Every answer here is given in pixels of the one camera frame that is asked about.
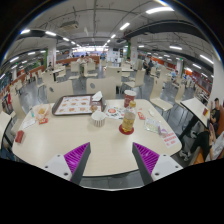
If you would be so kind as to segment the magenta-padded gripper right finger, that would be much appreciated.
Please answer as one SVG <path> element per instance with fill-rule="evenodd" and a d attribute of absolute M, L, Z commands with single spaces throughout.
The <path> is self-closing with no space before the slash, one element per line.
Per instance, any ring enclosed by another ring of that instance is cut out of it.
<path fill-rule="evenodd" d="M 182 166 L 169 155 L 159 155 L 138 143 L 133 144 L 132 153 L 145 185 L 182 169 Z"/>

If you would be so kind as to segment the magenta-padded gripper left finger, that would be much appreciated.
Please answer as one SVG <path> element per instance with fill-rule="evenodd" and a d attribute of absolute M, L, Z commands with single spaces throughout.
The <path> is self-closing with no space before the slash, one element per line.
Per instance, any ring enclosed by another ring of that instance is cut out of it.
<path fill-rule="evenodd" d="M 79 185 L 90 153 L 90 143 L 87 142 L 64 155 L 56 154 L 44 165 L 43 169 Z"/>

